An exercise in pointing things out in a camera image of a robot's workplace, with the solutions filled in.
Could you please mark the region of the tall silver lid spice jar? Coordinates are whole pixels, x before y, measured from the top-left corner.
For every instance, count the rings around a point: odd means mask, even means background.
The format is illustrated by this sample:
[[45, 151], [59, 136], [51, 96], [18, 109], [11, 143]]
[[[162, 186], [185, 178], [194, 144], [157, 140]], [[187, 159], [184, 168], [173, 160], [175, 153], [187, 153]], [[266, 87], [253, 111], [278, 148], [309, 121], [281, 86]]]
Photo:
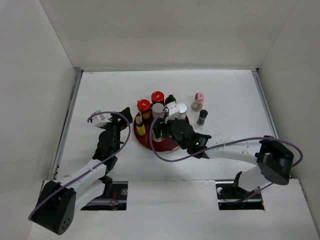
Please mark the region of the tall silver lid spice jar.
[[178, 103], [177, 106], [179, 107], [179, 114], [178, 114], [178, 119], [184, 120], [187, 115], [187, 106], [184, 103]]

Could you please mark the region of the dark cap brown spice shaker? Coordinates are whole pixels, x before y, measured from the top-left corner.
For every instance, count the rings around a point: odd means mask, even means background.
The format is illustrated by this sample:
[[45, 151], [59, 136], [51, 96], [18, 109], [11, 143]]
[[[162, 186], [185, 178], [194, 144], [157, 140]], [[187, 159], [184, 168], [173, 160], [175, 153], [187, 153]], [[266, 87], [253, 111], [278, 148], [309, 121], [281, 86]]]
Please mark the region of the dark cap brown spice shaker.
[[203, 126], [205, 124], [205, 120], [208, 116], [208, 111], [205, 110], [205, 109], [202, 109], [200, 112], [199, 112], [199, 116], [198, 116], [198, 119], [197, 119], [197, 124], [199, 126]]

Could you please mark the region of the silver lid jar blue label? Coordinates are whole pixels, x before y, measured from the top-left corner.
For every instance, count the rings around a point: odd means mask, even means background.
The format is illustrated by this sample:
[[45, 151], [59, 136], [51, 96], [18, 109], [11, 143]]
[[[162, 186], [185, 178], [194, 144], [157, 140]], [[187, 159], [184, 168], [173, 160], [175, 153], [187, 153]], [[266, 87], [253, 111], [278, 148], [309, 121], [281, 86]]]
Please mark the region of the silver lid jar blue label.
[[162, 103], [154, 103], [152, 105], [151, 111], [152, 111], [152, 117], [154, 119], [156, 118], [163, 118], [165, 113], [164, 113], [165, 107]]

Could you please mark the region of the black cap white powder bottle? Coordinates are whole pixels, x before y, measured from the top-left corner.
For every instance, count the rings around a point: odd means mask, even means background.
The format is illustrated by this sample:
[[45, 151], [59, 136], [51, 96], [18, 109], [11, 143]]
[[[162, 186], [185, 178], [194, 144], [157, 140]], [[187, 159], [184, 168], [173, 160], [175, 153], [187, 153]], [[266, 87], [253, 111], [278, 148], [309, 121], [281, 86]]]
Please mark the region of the black cap white powder bottle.
[[176, 103], [177, 101], [176, 101], [176, 98], [174, 97], [173, 94], [169, 94], [164, 102], [165, 102], [165, 105], [167, 105], [167, 104], [172, 103], [172, 102]]

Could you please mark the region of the small yellow label oil bottle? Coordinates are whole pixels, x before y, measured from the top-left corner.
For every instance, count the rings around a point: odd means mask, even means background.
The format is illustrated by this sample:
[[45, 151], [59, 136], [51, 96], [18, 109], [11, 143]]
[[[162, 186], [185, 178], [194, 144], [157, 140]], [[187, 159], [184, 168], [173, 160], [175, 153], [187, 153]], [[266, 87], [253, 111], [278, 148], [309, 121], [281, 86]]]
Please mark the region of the small yellow label oil bottle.
[[137, 134], [139, 136], [144, 136], [146, 134], [146, 129], [145, 129], [145, 125], [143, 123], [143, 118], [140, 115], [138, 115], [135, 118], [135, 123], [136, 123]]

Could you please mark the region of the red lid chili sauce jar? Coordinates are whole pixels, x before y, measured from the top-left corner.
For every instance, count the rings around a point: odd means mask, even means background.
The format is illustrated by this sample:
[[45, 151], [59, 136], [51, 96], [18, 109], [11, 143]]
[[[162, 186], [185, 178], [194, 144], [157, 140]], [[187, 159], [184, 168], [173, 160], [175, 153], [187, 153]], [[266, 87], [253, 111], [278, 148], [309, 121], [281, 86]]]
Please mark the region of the red lid chili sauce jar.
[[137, 109], [143, 121], [149, 121], [152, 117], [151, 103], [147, 99], [137, 101]]

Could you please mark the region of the black cap brown spice bottle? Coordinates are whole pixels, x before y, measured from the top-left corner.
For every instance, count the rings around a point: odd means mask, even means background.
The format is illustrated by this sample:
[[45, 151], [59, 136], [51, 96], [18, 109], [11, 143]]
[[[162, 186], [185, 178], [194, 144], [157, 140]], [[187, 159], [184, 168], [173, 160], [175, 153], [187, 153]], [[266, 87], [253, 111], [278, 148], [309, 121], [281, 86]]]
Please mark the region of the black cap brown spice bottle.
[[153, 134], [153, 135], [152, 135], [152, 140], [153, 140], [154, 142], [160, 143], [160, 142], [162, 142], [162, 141], [164, 140], [164, 138], [163, 138], [162, 136], [156, 137], [156, 136]]

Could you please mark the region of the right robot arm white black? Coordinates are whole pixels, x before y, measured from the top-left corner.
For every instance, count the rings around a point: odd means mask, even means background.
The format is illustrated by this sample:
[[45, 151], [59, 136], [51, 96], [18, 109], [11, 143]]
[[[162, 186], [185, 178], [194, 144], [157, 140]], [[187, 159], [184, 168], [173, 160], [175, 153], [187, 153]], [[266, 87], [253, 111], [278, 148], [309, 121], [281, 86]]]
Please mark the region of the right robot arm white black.
[[291, 142], [265, 135], [207, 146], [211, 142], [210, 135], [195, 132], [183, 119], [164, 120], [160, 117], [152, 121], [150, 131], [151, 137], [169, 137], [186, 150], [187, 156], [180, 158], [181, 161], [189, 158], [227, 159], [251, 164], [251, 169], [240, 171], [234, 178], [231, 190], [238, 198], [268, 183], [289, 184], [295, 157], [288, 148], [295, 147]]

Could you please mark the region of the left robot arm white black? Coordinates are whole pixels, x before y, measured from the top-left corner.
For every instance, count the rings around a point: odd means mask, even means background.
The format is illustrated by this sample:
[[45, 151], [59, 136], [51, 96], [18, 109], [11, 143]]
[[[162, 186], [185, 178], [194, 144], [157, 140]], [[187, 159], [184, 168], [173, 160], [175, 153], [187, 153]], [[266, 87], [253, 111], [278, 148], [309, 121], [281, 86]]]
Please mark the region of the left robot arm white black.
[[87, 119], [103, 130], [91, 159], [69, 177], [48, 181], [28, 216], [29, 221], [59, 236], [70, 227], [76, 211], [93, 205], [96, 197], [105, 200], [112, 195], [111, 178], [107, 175], [118, 160], [116, 155], [127, 144], [121, 141], [121, 131], [131, 128], [133, 116], [129, 107], [110, 111], [110, 118], [105, 115], [105, 111], [96, 111]]

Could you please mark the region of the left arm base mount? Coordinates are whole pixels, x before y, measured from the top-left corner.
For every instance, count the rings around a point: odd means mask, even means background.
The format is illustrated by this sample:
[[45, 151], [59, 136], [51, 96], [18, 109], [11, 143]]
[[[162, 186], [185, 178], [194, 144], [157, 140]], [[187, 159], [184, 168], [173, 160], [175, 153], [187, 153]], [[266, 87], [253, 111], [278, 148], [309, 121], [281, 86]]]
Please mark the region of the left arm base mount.
[[104, 184], [103, 193], [82, 207], [82, 211], [126, 211], [129, 183], [113, 181], [109, 176], [100, 179]]

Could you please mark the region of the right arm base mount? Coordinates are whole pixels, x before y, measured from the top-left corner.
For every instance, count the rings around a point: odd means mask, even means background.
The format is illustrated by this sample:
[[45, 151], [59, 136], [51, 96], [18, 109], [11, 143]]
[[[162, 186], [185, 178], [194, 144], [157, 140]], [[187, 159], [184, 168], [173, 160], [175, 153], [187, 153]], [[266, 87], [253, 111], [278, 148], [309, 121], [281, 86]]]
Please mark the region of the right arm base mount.
[[216, 181], [217, 204], [221, 211], [240, 210], [264, 210], [265, 206], [260, 193], [251, 196], [254, 191], [246, 191], [239, 187], [239, 178], [242, 172], [238, 172], [233, 181]]

